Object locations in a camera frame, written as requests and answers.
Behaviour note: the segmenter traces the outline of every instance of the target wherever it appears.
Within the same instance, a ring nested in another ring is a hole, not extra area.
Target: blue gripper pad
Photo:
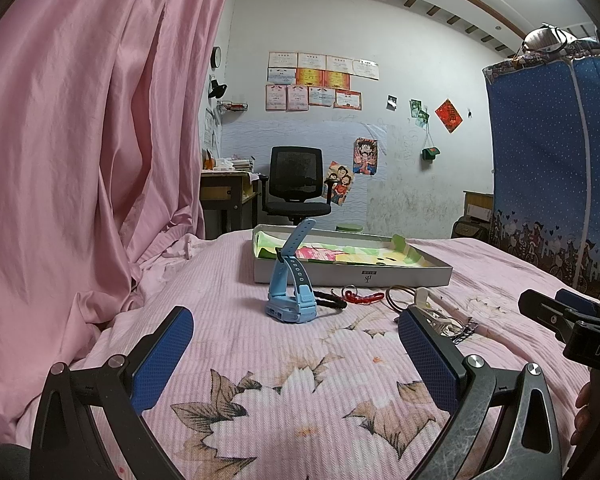
[[[453,414],[466,387],[462,354],[414,306],[400,314],[398,335],[436,406]]]
[[[134,374],[130,401],[138,415],[150,410],[158,402],[193,336],[191,312],[183,307],[176,308],[181,310],[168,326],[160,325],[151,335],[157,335],[158,339]]]
[[[555,293],[555,301],[563,303],[566,306],[570,306],[585,316],[596,317],[598,315],[598,309],[596,307],[598,304],[597,301],[583,298],[582,296],[577,295],[575,292],[571,292],[566,288],[561,288]]]

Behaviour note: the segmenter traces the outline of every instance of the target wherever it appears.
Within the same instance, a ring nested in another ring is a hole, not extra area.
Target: blue wardrobe
[[[491,244],[600,300],[600,46],[578,40],[484,70]]]

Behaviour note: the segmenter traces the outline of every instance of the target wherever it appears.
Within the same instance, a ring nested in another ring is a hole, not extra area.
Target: chair armrest
[[[336,184],[337,180],[333,180],[332,178],[328,178],[324,181],[327,185],[327,204],[331,205],[331,191],[333,190],[333,186]]]
[[[260,175],[260,185],[262,186],[262,210],[265,213],[269,213],[267,209],[267,182],[269,181],[269,175]]]

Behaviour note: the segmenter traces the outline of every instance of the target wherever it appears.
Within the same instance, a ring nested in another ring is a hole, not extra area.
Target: chair backrest
[[[284,200],[307,200],[322,194],[322,150],[304,146],[271,149],[269,194]]]

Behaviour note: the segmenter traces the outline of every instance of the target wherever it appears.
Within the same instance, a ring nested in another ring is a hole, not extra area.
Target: chair seat
[[[324,202],[267,202],[267,212],[277,216],[322,216],[331,212]]]

